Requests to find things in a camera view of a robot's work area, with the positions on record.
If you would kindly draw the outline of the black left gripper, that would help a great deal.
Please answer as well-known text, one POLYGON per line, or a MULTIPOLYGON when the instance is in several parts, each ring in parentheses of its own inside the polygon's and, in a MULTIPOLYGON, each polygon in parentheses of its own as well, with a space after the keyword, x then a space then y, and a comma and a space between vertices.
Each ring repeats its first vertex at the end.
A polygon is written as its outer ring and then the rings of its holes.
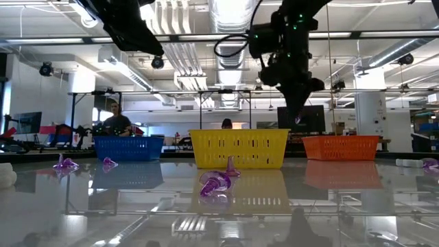
POLYGON ((142 51, 162 56, 160 42, 141 18, 141 7, 150 6, 156 0, 77 0, 93 20, 104 25, 104 30, 117 37, 122 51, 142 51))

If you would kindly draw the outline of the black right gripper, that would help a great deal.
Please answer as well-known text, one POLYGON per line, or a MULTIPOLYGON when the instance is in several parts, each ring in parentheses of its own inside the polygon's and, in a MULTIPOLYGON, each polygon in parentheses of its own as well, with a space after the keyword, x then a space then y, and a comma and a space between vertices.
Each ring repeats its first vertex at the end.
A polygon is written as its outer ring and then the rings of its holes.
POLYGON ((285 98, 286 108, 291 118, 301 118, 302 110, 309 96, 316 91, 324 90, 324 82, 312 76, 306 66, 291 61, 289 57, 269 56, 268 63, 262 65, 259 78, 267 86, 276 86, 285 98), (295 88, 306 89, 296 102, 295 88))

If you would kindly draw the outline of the dark monitor on arm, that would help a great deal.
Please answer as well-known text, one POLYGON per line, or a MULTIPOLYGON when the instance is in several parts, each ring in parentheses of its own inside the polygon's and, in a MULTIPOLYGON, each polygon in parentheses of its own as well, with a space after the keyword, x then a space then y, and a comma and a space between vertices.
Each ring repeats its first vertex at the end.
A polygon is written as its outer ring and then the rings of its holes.
POLYGON ((38 134, 42 120, 42 112, 19 113, 12 117, 17 134, 38 134))

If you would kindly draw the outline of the black monitor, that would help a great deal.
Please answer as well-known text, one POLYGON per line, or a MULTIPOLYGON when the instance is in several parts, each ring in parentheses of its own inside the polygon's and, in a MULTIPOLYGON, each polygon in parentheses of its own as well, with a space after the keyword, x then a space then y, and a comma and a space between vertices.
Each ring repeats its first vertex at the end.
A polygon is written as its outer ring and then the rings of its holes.
POLYGON ((285 107, 277 108, 278 127, 289 129, 295 133, 322 133, 326 131, 323 105, 304 106, 301 114, 300 123, 295 123, 295 118, 291 118, 285 107))

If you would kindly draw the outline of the white ceiling pipes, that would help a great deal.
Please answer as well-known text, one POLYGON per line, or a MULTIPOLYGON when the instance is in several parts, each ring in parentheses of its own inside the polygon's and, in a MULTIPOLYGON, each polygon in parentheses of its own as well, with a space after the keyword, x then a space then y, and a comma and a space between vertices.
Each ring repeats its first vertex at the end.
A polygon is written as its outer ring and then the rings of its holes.
MULTIPOLYGON (((191 34, 189 0, 155 0, 140 7, 141 18, 153 34, 191 34)), ((174 68, 174 84, 183 90, 208 89, 194 43, 169 43, 165 57, 174 68)))

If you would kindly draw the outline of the horizontal overhead beam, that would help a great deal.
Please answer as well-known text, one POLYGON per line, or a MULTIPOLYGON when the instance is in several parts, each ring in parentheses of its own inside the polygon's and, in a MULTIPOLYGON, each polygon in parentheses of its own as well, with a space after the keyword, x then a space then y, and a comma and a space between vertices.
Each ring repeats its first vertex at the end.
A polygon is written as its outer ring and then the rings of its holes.
MULTIPOLYGON (((156 38, 161 43, 205 43, 217 41, 226 34, 163 34, 156 38)), ((385 30, 353 32, 311 32, 310 40, 357 40, 357 39, 405 39, 405 38, 439 38, 439 30, 385 30)), ((111 37, 44 37, 44 38, 0 38, 0 46, 30 45, 96 45, 112 44, 111 37)))

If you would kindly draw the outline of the orange plastic basket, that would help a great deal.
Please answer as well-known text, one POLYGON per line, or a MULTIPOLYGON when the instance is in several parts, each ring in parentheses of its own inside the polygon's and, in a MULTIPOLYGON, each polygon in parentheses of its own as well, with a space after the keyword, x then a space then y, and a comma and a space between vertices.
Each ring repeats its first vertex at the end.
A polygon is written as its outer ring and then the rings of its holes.
POLYGON ((303 137, 308 159, 318 161, 372 161, 377 152, 378 136, 303 137))

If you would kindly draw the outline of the white round column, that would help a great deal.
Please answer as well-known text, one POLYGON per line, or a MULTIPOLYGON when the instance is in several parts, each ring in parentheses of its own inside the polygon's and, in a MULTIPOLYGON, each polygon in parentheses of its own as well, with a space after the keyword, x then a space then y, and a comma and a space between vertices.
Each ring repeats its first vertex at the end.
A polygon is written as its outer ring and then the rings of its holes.
POLYGON ((371 92, 356 93, 355 114, 357 133, 359 135, 377 135, 384 137, 388 132, 386 109, 386 89, 382 67, 371 69, 355 75, 355 89, 370 89, 371 92))

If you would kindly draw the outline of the yellow plastic basket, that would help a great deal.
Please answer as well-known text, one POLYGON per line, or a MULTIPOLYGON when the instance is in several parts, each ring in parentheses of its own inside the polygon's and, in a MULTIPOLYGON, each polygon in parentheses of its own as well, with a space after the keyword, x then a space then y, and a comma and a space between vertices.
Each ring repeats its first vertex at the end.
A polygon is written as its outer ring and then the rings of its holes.
POLYGON ((225 168, 229 157, 237 169, 279 169, 289 130, 190 130, 189 134, 200 169, 225 168))

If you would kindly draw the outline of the blue plastic basket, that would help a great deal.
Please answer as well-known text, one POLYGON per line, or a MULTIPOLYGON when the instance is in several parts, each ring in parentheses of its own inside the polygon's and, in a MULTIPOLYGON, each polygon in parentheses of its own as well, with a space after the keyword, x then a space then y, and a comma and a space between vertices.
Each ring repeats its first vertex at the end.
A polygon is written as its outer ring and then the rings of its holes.
POLYGON ((94 137, 95 151, 99 160, 153 161, 161 156, 164 138, 160 137, 94 137))

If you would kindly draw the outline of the red and black robot equipment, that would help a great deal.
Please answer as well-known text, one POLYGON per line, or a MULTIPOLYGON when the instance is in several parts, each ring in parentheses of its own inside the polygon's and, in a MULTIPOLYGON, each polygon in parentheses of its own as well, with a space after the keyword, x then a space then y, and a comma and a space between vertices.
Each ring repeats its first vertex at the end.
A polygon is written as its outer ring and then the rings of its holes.
POLYGON ((27 154, 34 150, 40 153, 50 150, 81 152, 82 150, 88 150, 83 145, 85 138, 93 136, 93 129, 83 126, 72 128, 66 124, 42 126, 39 134, 47 135, 48 144, 41 143, 38 139, 38 134, 34 135, 33 141, 19 141, 14 139, 15 134, 17 134, 17 130, 15 127, 12 127, 0 135, 0 151, 14 152, 16 154, 27 154))

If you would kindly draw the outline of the black office chair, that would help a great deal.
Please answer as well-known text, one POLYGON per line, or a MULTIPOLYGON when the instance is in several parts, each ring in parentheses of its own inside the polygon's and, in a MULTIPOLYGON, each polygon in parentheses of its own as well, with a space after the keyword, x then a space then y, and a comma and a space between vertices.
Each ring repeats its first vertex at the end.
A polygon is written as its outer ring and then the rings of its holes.
POLYGON ((421 134, 411 133, 413 152, 431 152, 431 140, 421 134))

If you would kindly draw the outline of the white rectangular duct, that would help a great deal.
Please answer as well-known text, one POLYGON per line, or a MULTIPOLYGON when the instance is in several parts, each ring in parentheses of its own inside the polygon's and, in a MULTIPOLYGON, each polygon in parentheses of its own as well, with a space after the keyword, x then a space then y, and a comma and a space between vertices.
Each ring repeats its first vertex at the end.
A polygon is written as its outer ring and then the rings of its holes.
POLYGON ((176 105, 176 100, 174 98, 159 93, 153 93, 154 87, 151 82, 137 71, 132 70, 128 66, 128 56, 126 53, 120 51, 114 45, 103 45, 98 51, 97 59, 98 62, 103 62, 106 65, 107 71, 116 71, 120 73, 143 91, 152 94, 156 99, 161 101, 162 105, 176 105))

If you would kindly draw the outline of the black metal rack frame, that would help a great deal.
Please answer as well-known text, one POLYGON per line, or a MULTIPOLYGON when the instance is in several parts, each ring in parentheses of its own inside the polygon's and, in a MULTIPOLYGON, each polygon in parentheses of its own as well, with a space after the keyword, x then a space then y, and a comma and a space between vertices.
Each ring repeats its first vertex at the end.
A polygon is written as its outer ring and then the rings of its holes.
POLYGON ((206 90, 206 91, 114 91, 114 90, 109 90, 107 89, 106 91, 91 91, 91 92, 80 92, 80 93, 76 93, 76 92, 68 92, 67 95, 70 95, 72 97, 71 100, 71 120, 70 120, 70 127, 72 128, 71 134, 70 134, 70 139, 68 142, 68 148, 70 150, 73 149, 73 134, 75 132, 74 128, 74 121, 75 121, 75 106, 77 103, 79 103, 85 96, 87 95, 92 95, 92 96, 96 96, 96 95, 103 95, 103 96, 108 96, 108 95, 118 95, 119 98, 118 100, 121 102, 123 99, 124 95, 197 95, 200 97, 200 104, 202 104, 204 101, 202 99, 202 96, 204 94, 209 94, 212 95, 214 93, 217 94, 232 94, 232 93, 236 93, 236 94, 243 94, 246 93, 248 94, 249 97, 249 103, 251 104, 251 99, 252 99, 252 91, 251 90, 246 90, 246 89, 241 89, 241 90, 232 90, 232 89, 219 89, 219 90, 206 90))

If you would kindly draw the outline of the slanted silver duct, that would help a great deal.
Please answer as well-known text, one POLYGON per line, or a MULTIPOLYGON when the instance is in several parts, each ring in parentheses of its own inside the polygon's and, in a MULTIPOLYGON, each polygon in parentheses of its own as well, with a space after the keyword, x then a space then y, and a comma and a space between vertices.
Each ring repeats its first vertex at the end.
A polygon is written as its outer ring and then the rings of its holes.
POLYGON ((383 65, 393 62, 435 39, 436 38, 413 38, 400 40, 381 53, 371 57, 368 61, 368 66, 382 67, 383 65))

